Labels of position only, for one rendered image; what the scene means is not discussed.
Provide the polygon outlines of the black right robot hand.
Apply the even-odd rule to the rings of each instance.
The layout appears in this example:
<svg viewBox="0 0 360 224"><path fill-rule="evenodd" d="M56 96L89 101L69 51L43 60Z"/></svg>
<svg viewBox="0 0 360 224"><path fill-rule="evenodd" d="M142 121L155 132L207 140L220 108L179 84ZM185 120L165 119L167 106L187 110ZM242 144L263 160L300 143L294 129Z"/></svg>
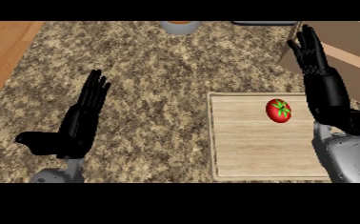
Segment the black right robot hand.
<svg viewBox="0 0 360 224"><path fill-rule="evenodd" d="M316 30L304 25L297 32L300 44L286 41L304 74L307 102L314 121L334 126L351 135L360 135L360 111L350 107L345 82L329 66Z"/></svg>

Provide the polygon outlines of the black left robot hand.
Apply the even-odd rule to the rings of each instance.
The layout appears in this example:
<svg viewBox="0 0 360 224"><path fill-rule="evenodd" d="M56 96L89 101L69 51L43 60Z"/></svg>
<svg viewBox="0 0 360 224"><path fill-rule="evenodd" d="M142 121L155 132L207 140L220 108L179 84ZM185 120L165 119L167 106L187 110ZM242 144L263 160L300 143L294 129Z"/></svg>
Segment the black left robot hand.
<svg viewBox="0 0 360 224"><path fill-rule="evenodd" d="M65 114L58 132L22 132L15 142L34 155L55 154L59 159L78 159L89 153L96 137L99 117L111 83L100 70L92 70L81 93Z"/></svg>

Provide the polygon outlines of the red tomato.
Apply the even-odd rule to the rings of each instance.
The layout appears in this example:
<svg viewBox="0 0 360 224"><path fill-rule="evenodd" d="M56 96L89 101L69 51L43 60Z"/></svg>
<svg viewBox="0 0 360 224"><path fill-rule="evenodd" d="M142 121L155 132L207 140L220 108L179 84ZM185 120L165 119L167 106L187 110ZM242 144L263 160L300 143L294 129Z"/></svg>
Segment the red tomato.
<svg viewBox="0 0 360 224"><path fill-rule="evenodd" d="M282 99L272 99L266 105L266 113L276 123L285 123L292 116L291 106Z"/></svg>

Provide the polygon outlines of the brown cardboard box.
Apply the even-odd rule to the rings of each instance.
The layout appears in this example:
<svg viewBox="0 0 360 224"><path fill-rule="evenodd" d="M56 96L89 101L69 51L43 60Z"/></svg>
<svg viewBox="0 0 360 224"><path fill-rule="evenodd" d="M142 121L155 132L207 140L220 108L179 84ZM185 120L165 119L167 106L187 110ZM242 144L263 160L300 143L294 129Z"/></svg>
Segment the brown cardboard box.
<svg viewBox="0 0 360 224"><path fill-rule="evenodd" d="M329 66L345 82L351 107L360 110L360 21L298 21L288 40L298 42L297 32L304 25L314 28Z"/></svg>

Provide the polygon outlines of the pale wooden tray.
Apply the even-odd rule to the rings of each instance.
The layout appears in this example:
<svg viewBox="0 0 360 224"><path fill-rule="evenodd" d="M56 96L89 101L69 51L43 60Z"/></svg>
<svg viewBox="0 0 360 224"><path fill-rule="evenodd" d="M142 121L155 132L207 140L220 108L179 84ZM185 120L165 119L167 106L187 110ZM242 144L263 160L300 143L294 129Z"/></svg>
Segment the pale wooden tray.
<svg viewBox="0 0 360 224"><path fill-rule="evenodd" d="M276 98L294 112L285 123L266 113ZM207 112L216 180L329 180L313 148L314 119L304 93L210 92Z"/></svg>

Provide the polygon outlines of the dark grey flat object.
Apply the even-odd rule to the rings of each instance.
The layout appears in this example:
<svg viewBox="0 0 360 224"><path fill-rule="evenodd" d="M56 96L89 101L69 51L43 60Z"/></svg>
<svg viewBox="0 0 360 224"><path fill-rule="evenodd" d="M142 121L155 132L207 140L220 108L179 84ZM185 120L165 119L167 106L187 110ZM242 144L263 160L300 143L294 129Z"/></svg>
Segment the dark grey flat object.
<svg viewBox="0 0 360 224"><path fill-rule="evenodd" d="M292 26L297 21L230 21L238 26Z"/></svg>

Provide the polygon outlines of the grey cup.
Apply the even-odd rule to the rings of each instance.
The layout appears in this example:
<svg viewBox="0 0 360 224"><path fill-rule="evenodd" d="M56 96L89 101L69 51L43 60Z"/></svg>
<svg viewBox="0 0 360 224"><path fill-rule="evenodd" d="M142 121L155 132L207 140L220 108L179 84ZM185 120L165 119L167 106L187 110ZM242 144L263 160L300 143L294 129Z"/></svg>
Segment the grey cup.
<svg viewBox="0 0 360 224"><path fill-rule="evenodd" d="M199 24L201 24L199 21L192 21L189 23L182 23L182 24L171 23L168 21L161 22L161 25L162 25L162 28L165 29L165 31L176 35L187 35L187 34L193 33L199 27Z"/></svg>

